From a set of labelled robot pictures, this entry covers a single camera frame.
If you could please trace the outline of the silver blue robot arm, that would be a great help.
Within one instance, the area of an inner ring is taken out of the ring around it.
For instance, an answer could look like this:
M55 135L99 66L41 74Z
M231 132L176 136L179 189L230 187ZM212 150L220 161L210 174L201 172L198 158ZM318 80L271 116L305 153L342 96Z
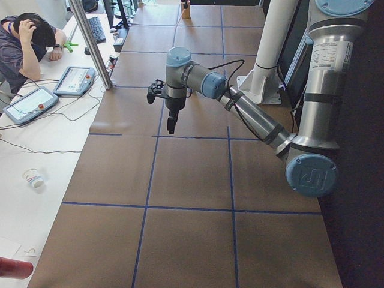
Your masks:
M287 131L260 105L277 99L278 59L297 7L296 1L271 1L253 69L233 88L229 80L191 58L184 47L167 53L166 79L152 92L169 109L167 130L173 133L185 106L187 89L220 102L286 165L286 179L308 197L331 193L338 180L331 159L338 149L334 130L340 112L354 41L362 34L372 1L310 1L307 37L312 45L301 124Z

